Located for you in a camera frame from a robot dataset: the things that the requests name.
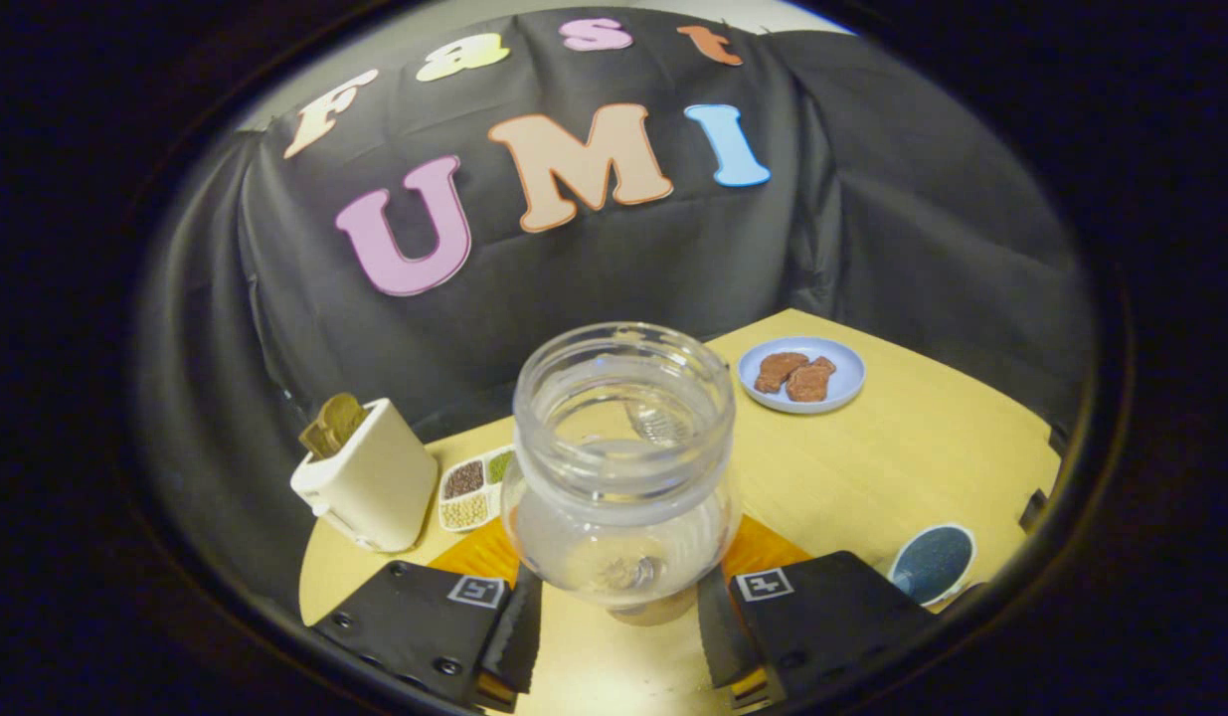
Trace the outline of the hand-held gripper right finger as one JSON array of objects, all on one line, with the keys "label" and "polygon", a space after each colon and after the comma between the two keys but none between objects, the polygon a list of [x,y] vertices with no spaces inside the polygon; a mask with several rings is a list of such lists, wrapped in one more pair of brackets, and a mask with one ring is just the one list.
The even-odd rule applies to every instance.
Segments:
[{"label": "hand-held gripper right finger", "polygon": [[710,679],[733,706],[807,706],[846,696],[937,615],[853,553],[810,558],[745,515],[698,585],[698,621]]}]

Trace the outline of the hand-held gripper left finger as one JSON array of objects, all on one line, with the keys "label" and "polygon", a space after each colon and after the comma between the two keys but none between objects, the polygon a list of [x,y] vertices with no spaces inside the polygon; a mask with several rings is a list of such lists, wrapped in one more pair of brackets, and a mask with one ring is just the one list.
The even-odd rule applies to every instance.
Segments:
[{"label": "hand-held gripper left finger", "polygon": [[391,559],[312,628],[429,696],[513,710],[535,671],[542,590],[495,518],[431,565]]}]

